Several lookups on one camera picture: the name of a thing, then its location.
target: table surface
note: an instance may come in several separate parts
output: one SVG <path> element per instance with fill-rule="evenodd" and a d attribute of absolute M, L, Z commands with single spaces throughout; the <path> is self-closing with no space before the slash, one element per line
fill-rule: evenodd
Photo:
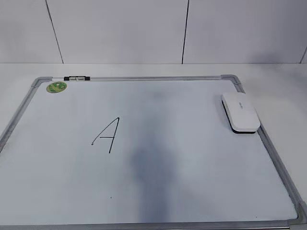
<path fill-rule="evenodd" d="M 299 193 L 307 201 L 307 64 L 0 64 L 0 74 L 0 132 L 37 77 L 237 75 Z"/>

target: black marker writing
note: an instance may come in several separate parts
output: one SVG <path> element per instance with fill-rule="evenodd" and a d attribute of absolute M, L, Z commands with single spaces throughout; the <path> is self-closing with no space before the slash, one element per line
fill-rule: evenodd
<path fill-rule="evenodd" d="M 119 117 L 117 117 L 116 119 L 114 119 L 110 124 L 107 125 L 107 127 L 104 128 L 104 130 L 102 130 L 98 135 L 97 137 L 95 137 L 95 139 L 93 140 L 92 144 L 91 145 L 94 145 L 94 142 L 96 141 L 96 139 L 113 123 L 117 120 L 117 124 L 116 124 L 116 128 L 115 128 L 115 131 L 114 131 L 114 135 L 112 137 L 100 137 L 100 138 L 112 138 L 112 142 L 111 142 L 111 146 L 110 146 L 110 150 L 109 150 L 109 153 L 111 153 L 111 149 L 112 149 L 112 145 L 113 145 L 113 141 L 114 141 L 114 138 L 115 138 L 115 134 L 116 134 L 116 131 L 117 131 L 117 127 L 118 127 L 118 123 L 119 123 Z"/>

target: green sticker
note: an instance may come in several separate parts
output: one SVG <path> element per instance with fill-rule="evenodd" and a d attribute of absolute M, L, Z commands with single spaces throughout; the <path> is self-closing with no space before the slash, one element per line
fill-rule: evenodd
<path fill-rule="evenodd" d="M 47 86 L 47 91 L 50 93 L 56 93 L 56 92 L 62 92 L 64 89 L 66 89 L 67 84 L 61 81 L 51 83 Z"/>

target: plastic corner piece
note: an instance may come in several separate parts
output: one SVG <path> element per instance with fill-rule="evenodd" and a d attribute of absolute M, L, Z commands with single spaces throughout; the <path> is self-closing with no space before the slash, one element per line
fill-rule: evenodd
<path fill-rule="evenodd" d="M 52 81 L 52 77 L 39 77 L 34 80 L 31 87 L 38 87 L 41 83 L 49 81 Z"/>

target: silver frame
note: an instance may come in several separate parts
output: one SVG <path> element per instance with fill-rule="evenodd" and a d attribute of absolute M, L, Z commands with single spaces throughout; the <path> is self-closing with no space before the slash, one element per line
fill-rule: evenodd
<path fill-rule="evenodd" d="M 63 81 L 64 78 L 40 77 L 35 79 L 31 89 L 18 107 L 13 118 L 5 128 L 0 138 L 0 154 L 16 127 L 18 121 L 29 105 L 37 88 L 43 82 Z M 91 78 L 91 81 L 197 81 L 197 80 L 230 80 L 238 92 L 244 92 L 242 84 L 235 75 L 221 76 L 195 76 L 195 77 L 103 77 Z M 261 124 L 258 134 L 274 163 L 274 166 L 295 206 L 296 219 L 271 221 L 235 221 L 235 222 L 186 222 L 186 223 L 133 223 L 133 224 L 80 224 L 80 225 L 0 225 L 0 230 L 281 230 L 281 229 L 307 229 L 307 205 L 302 200 L 289 173 L 273 146 L 267 132 Z"/>

